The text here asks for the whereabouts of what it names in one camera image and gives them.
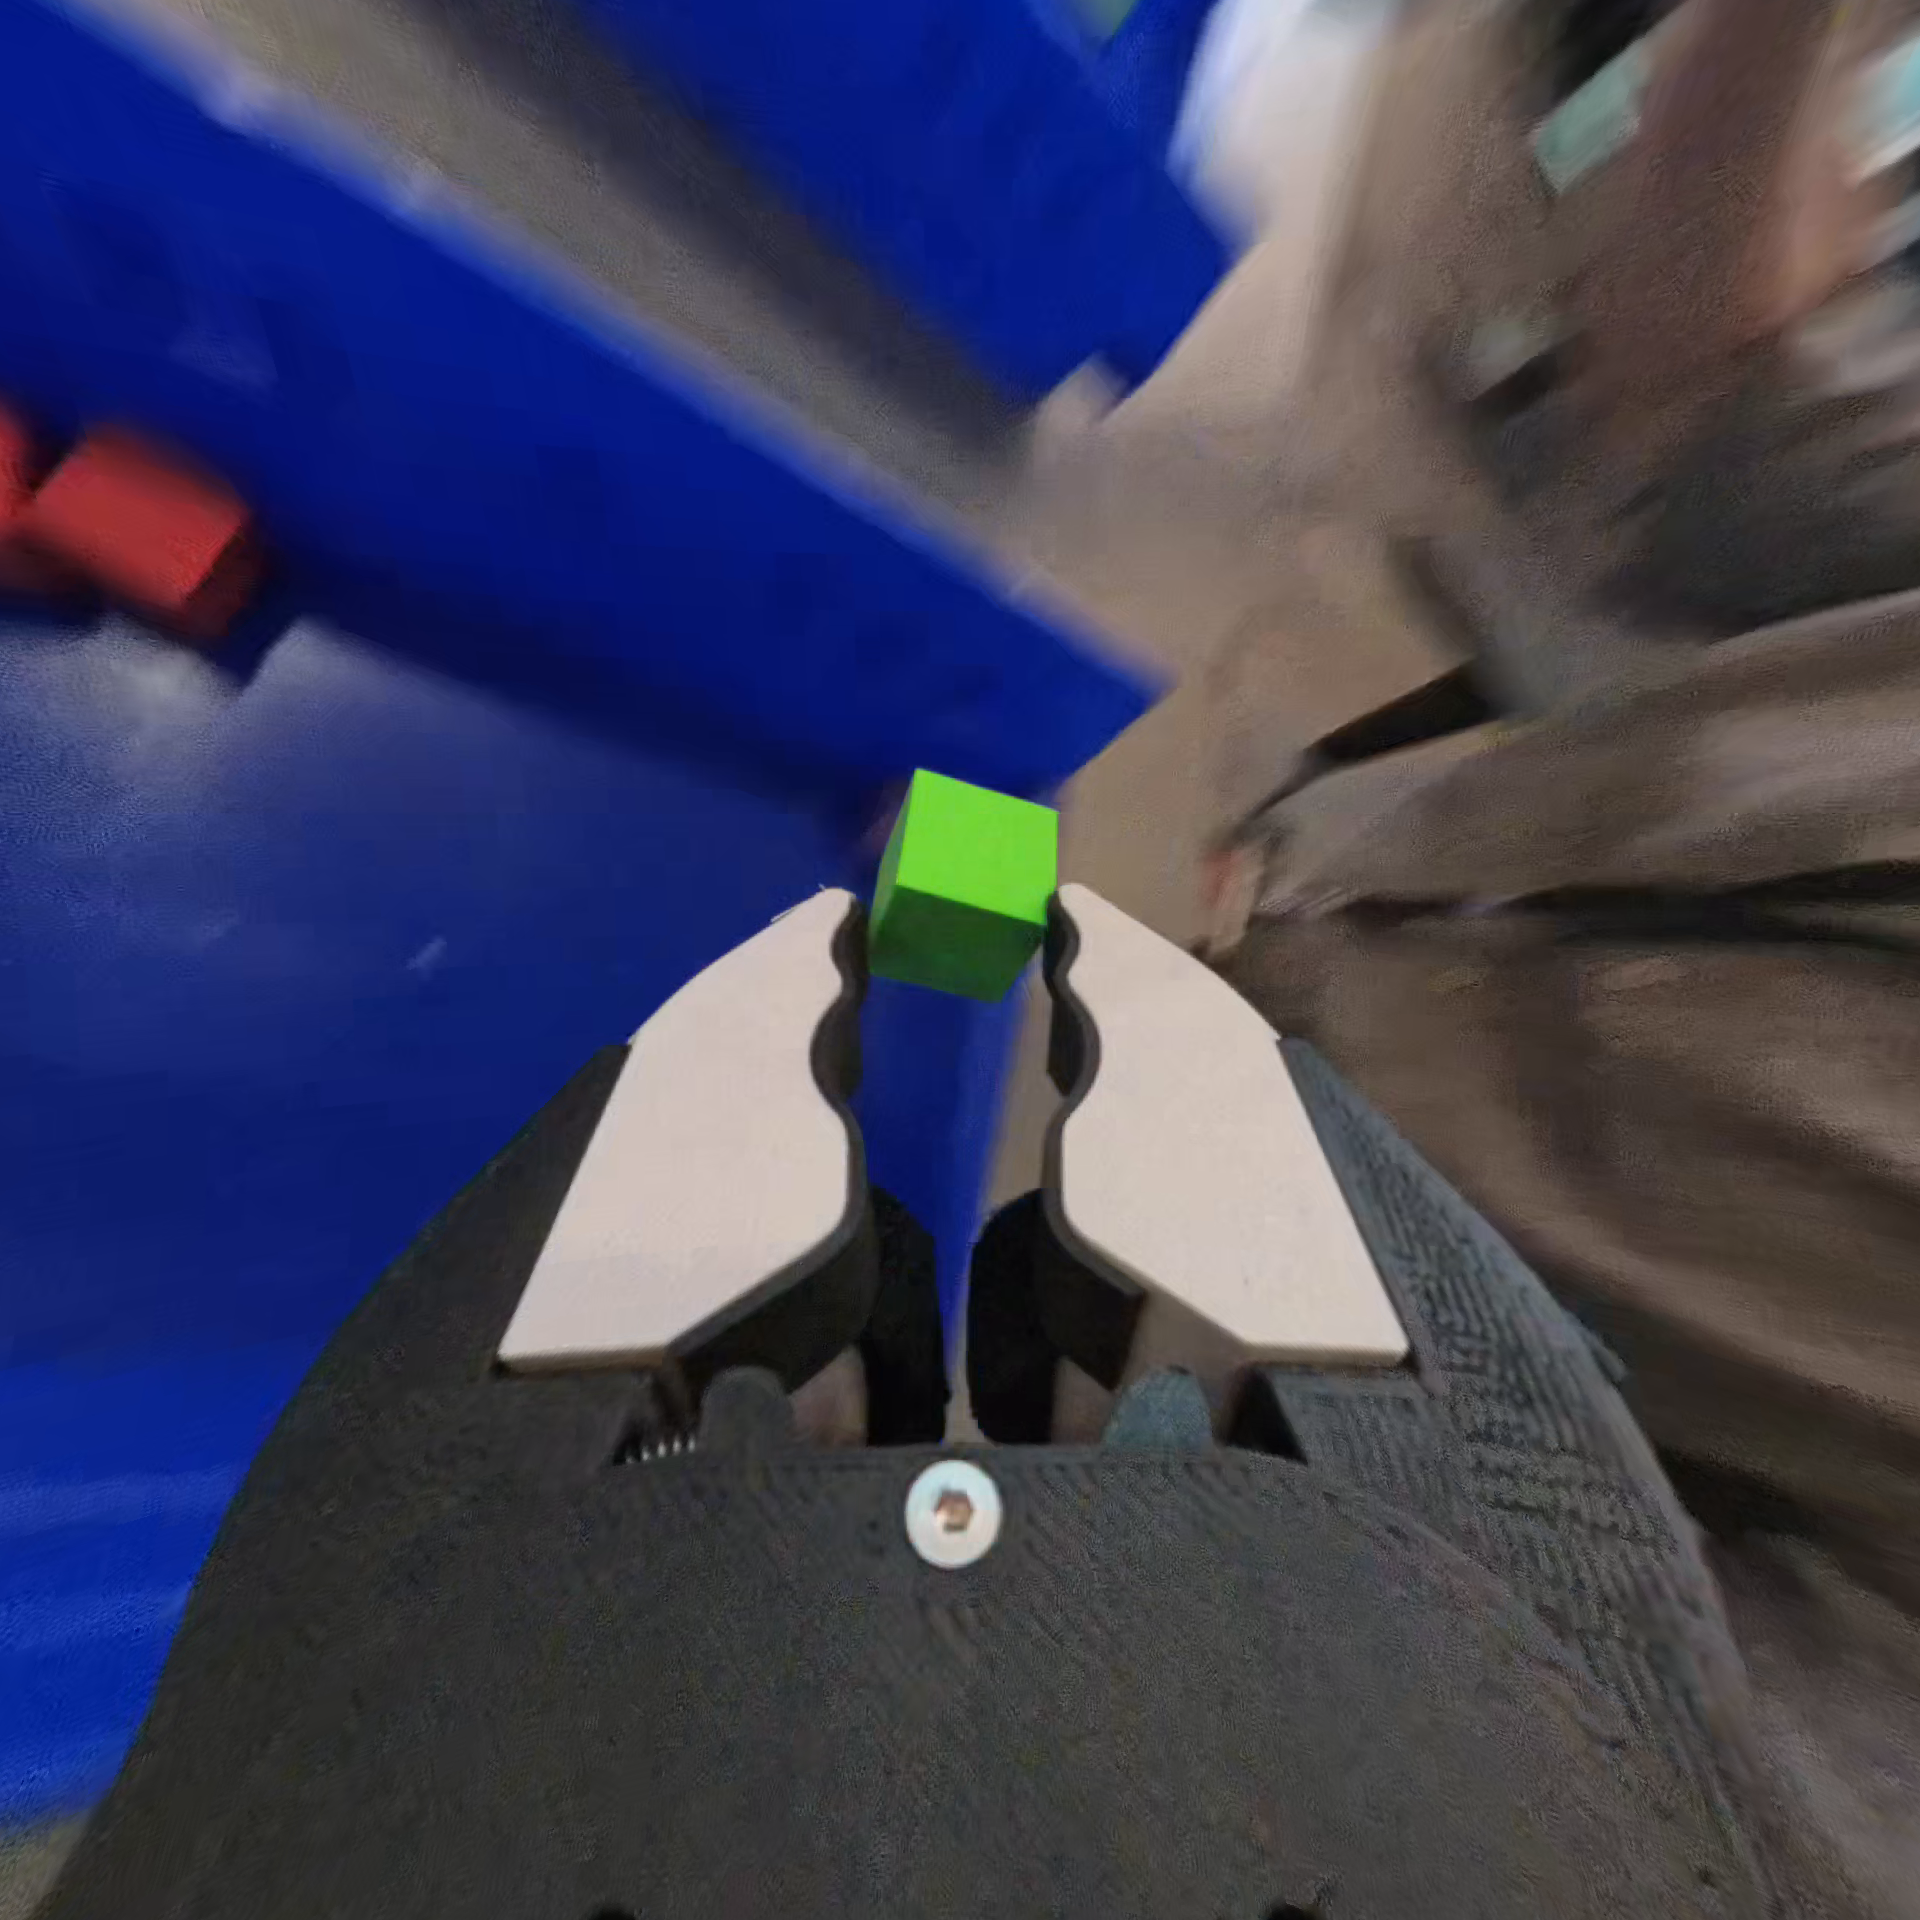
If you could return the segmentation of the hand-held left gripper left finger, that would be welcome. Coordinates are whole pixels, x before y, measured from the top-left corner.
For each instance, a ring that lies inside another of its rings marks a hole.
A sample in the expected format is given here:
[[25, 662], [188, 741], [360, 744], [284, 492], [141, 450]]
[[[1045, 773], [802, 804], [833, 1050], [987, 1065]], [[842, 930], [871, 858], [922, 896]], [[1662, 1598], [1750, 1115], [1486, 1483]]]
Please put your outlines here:
[[866, 909], [826, 888], [629, 1040], [497, 1344], [515, 1376], [816, 1380], [879, 1305]]

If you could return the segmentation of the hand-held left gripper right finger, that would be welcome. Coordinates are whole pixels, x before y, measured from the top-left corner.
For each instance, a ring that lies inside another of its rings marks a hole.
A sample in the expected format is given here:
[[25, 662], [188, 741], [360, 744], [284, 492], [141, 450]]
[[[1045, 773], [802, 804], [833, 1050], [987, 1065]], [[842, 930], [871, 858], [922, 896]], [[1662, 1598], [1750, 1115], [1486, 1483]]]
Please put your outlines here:
[[1196, 1383], [1213, 1432], [1267, 1370], [1389, 1380], [1412, 1339], [1276, 1027], [1087, 885], [1050, 903], [1041, 1322], [1117, 1400]]

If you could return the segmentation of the blue plastic bin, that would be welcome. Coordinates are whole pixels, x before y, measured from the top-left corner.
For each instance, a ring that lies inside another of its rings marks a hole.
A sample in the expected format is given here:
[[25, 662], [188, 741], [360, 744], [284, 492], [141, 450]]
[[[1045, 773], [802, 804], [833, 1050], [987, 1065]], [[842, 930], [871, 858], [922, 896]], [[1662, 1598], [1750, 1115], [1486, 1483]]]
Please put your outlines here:
[[1019, 397], [1146, 384], [1237, 263], [1171, 168], [1213, 4], [582, 4]]
[[224, 479], [208, 655], [4, 613], [4, 1826], [97, 1803], [325, 1339], [879, 791], [1157, 697], [207, 36], [4, 4], [4, 395]]

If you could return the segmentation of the green cube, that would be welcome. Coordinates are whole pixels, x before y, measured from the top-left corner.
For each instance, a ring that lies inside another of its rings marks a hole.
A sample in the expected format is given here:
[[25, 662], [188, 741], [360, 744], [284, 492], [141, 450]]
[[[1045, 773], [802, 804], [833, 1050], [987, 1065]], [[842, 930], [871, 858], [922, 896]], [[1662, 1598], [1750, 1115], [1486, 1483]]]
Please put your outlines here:
[[871, 973], [1003, 998], [1043, 946], [1058, 862], [1053, 805], [919, 770], [879, 862]]

